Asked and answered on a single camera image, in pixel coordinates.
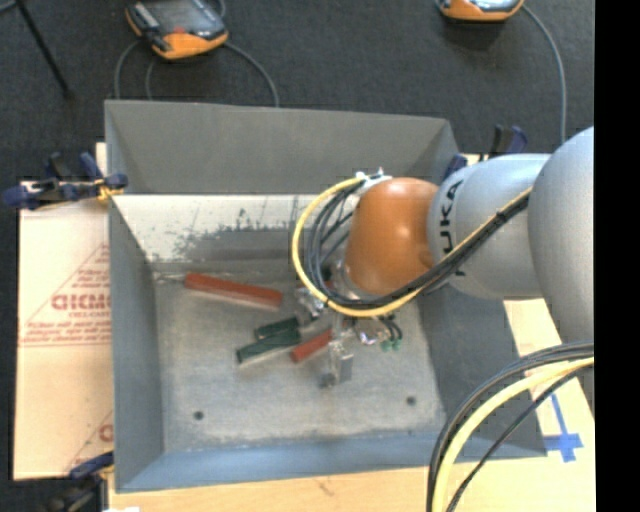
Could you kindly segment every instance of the orange device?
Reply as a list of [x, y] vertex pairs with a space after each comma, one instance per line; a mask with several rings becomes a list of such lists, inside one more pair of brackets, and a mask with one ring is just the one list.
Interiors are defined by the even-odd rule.
[[125, 16], [136, 35], [167, 60], [206, 53], [229, 37], [220, 15], [202, 0], [136, 2]]
[[440, 12], [461, 21], [499, 22], [513, 16], [524, 0], [436, 0]]

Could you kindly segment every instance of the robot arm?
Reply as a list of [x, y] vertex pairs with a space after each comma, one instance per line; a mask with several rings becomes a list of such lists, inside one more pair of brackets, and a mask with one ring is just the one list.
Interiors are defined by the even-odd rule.
[[[333, 257], [337, 291], [322, 289], [318, 264], [314, 279], [314, 265], [301, 263], [298, 242], [310, 212], [294, 234], [298, 275], [323, 303], [355, 317], [388, 314], [445, 278], [478, 297], [543, 297], [564, 340], [593, 339], [593, 139], [591, 128], [553, 155], [492, 158], [440, 187], [414, 178], [376, 182], [379, 176], [337, 185], [310, 208], [331, 197], [336, 210], [340, 194], [344, 201], [369, 186], [340, 250], [318, 255], [321, 243], [306, 246], [306, 261]], [[325, 207], [316, 227], [326, 227], [331, 213]]]

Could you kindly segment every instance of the dark floor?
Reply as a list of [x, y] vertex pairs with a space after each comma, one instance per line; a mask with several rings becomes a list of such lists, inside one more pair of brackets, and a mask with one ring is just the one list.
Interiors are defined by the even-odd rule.
[[[27, 0], [74, 92], [65, 99], [17, 8], [0, 13], [0, 190], [40, 176], [53, 151], [74, 159], [102, 139], [114, 71], [135, 40], [117, 0]], [[566, 136], [594, 124], [595, 0], [527, 0], [552, 35], [566, 78]], [[561, 141], [561, 84], [549, 41], [521, 10], [499, 25], [452, 24], [433, 0], [227, 0], [231, 41], [275, 82], [282, 107], [436, 116], [462, 151], [489, 149], [496, 124], [520, 126], [528, 149]], [[144, 98], [150, 50], [136, 47], [121, 96]], [[189, 64], [158, 63], [158, 99], [270, 105], [263, 77], [219, 49]], [[28, 512], [61, 482], [11, 482], [15, 391], [16, 223], [0, 210], [0, 511]]]

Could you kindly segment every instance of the yellow cable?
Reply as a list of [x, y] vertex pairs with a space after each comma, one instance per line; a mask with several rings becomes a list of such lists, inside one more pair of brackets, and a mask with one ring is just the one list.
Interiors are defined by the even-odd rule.
[[566, 363], [554, 364], [553, 368], [545, 371], [537, 372], [529, 377], [525, 377], [518, 382], [511, 384], [500, 392], [496, 393], [484, 404], [482, 404], [470, 417], [462, 424], [456, 435], [451, 440], [449, 447], [440, 464], [437, 482], [433, 491], [433, 510], [435, 512], [446, 510], [445, 491], [449, 481], [449, 474], [456, 460], [456, 457], [462, 450], [473, 431], [482, 423], [489, 414], [495, 411], [502, 404], [514, 396], [526, 391], [527, 389], [537, 386], [556, 377], [563, 377], [574, 370], [589, 366], [594, 363], [593, 357], [579, 359]]
[[311, 213], [318, 207], [318, 205], [322, 203], [325, 199], [328, 199], [330, 196], [332, 196], [336, 192], [339, 192], [340, 190], [348, 188], [352, 185], [356, 185], [357, 183], [360, 183], [361, 181], [364, 181], [366, 179], [368, 178], [356, 177], [356, 178], [351, 178], [351, 179], [342, 181], [334, 185], [333, 187], [328, 188], [322, 194], [316, 197], [313, 201], [311, 201], [309, 206], [307, 206], [303, 210], [302, 214], [300, 215], [300, 218], [298, 219], [298, 222], [296, 223], [295, 229], [293, 231], [293, 236], [291, 238], [291, 257], [293, 260], [293, 266], [296, 269], [296, 273], [298, 274], [298, 277], [300, 278], [302, 283], [309, 289], [309, 291], [316, 298], [321, 300], [323, 303], [327, 304], [331, 309], [337, 311], [338, 313], [342, 313], [344, 315], [353, 316], [353, 317], [370, 317], [370, 316], [377, 316], [377, 315], [386, 315], [391, 311], [393, 311], [394, 309], [397, 309], [400, 306], [406, 304], [422, 291], [422, 288], [418, 288], [412, 291], [411, 293], [404, 295], [403, 297], [395, 300], [390, 304], [387, 304], [385, 306], [380, 306], [374, 309], [364, 309], [364, 310], [353, 309], [353, 308], [347, 308], [347, 307], [341, 306], [340, 304], [336, 304], [335, 302], [330, 300], [329, 297], [327, 297], [327, 295], [325, 295], [324, 293], [322, 293], [322, 291], [316, 288], [316, 286], [311, 282], [311, 280], [305, 274], [304, 269], [302, 267], [302, 262], [300, 261], [300, 236], [302, 234], [302, 230], [304, 229], [304, 225], [307, 219], [311, 216]]
[[[343, 189], [345, 189], [347, 187], [350, 187], [352, 185], [355, 185], [357, 183], [365, 181], [366, 179], [368, 179], [368, 178], [367, 177], [350, 178], [350, 179], [342, 181], [342, 182], [340, 182], [340, 183], [328, 188], [324, 192], [322, 192], [318, 197], [316, 197], [309, 204], [309, 206], [307, 206], [303, 210], [302, 214], [300, 215], [300, 218], [298, 219], [298, 222], [296, 223], [296, 226], [295, 226], [294, 231], [293, 231], [293, 236], [292, 236], [292, 239], [291, 239], [291, 255], [292, 255], [292, 260], [293, 260], [293, 266], [294, 266], [294, 268], [296, 270], [296, 273], [298, 274], [298, 277], [303, 282], [303, 284], [309, 289], [311, 294], [314, 297], [316, 297], [317, 299], [319, 299], [320, 301], [322, 301], [324, 304], [328, 305], [331, 309], [337, 311], [338, 313], [342, 313], [344, 315], [352, 316], [352, 317], [360, 317], [360, 318], [378, 316], [378, 315], [388, 315], [392, 311], [398, 309], [401, 306], [404, 306], [407, 302], [411, 301], [420, 292], [422, 292], [422, 290], [424, 290], [424, 288], [428, 284], [428, 283], [425, 283], [423, 286], [420, 286], [420, 287], [416, 288], [415, 290], [407, 293], [406, 295], [403, 295], [402, 297], [400, 297], [400, 298], [394, 300], [393, 302], [390, 302], [389, 304], [386, 304], [384, 306], [379, 306], [379, 307], [373, 308], [373, 309], [354, 309], [354, 308], [341, 306], [340, 304], [337, 304], [337, 303], [333, 302], [332, 300], [330, 300], [329, 297], [326, 294], [324, 294], [321, 290], [319, 290], [311, 282], [311, 280], [308, 278], [308, 276], [305, 274], [304, 268], [303, 268], [302, 263], [300, 261], [300, 243], [299, 243], [300, 242], [300, 236], [302, 234], [302, 230], [304, 229], [305, 222], [311, 216], [311, 213], [325, 199], [328, 199], [329, 197], [331, 197], [333, 194], [339, 192], [340, 190], [343, 190]], [[515, 197], [514, 199], [509, 201], [506, 205], [504, 205], [498, 212], [504, 211], [507, 208], [509, 208], [513, 203], [515, 203], [516, 201], [519, 201], [522, 197], [524, 197], [525, 195], [529, 194], [531, 192], [531, 189], [532, 189], [532, 187], [529, 187], [528, 189], [526, 189], [525, 191], [520, 193], [517, 197]], [[471, 237], [475, 236], [477, 233], [479, 233], [480, 231], [484, 230], [492, 222], [492, 220], [493, 219], [490, 219], [490, 220], [486, 221], [484, 224], [480, 225], [477, 229], [475, 229], [472, 233], [470, 233], [460, 244], [456, 245], [456, 247], [451, 252], [449, 252], [444, 258], [442, 258], [442, 260], [440, 260], [440, 262], [438, 264], [444, 264], [444, 263], [448, 262], [451, 258], [453, 258], [458, 253], [458, 251], [460, 250], [459, 249], [460, 246], [465, 244]]]

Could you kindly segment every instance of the blue tape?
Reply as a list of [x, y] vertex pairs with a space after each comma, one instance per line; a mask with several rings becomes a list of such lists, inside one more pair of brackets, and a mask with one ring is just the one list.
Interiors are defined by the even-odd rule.
[[564, 422], [564, 417], [560, 410], [560, 403], [558, 402], [558, 397], [555, 394], [551, 395], [551, 403], [553, 404], [553, 410], [556, 413], [561, 433], [554, 436], [544, 436], [543, 441], [545, 448], [547, 451], [558, 450], [562, 455], [563, 462], [573, 462], [576, 460], [574, 450], [576, 448], [582, 448], [584, 445], [580, 440], [579, 434], [570, 434], [567, 431], [567, 425]]

